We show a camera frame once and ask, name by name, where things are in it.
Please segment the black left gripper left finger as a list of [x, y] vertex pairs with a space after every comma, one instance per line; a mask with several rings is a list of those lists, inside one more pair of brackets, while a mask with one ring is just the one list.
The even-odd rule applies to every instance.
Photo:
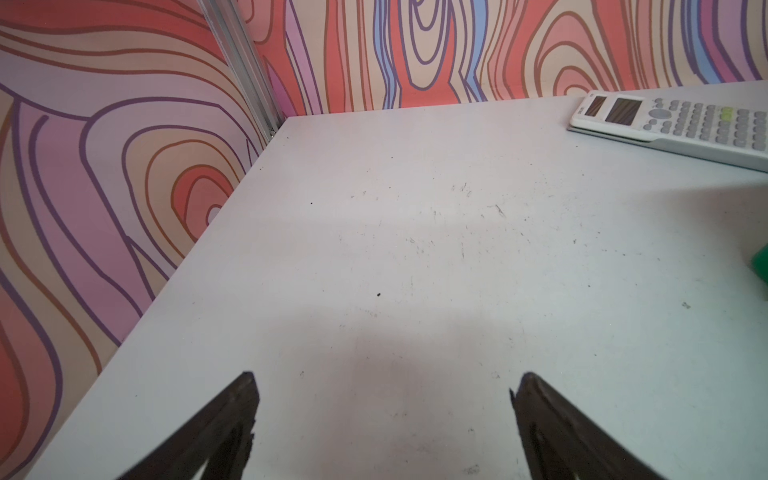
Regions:
[[121, 478], [240, 479], [253, 448], [259, 402], [254, 374], [241, 373]]

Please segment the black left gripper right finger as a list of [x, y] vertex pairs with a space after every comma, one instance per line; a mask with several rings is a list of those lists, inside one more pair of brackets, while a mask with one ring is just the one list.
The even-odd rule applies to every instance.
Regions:
[[533, 479], [659, 479], [542, 377], [525, 373], [510, 392]]

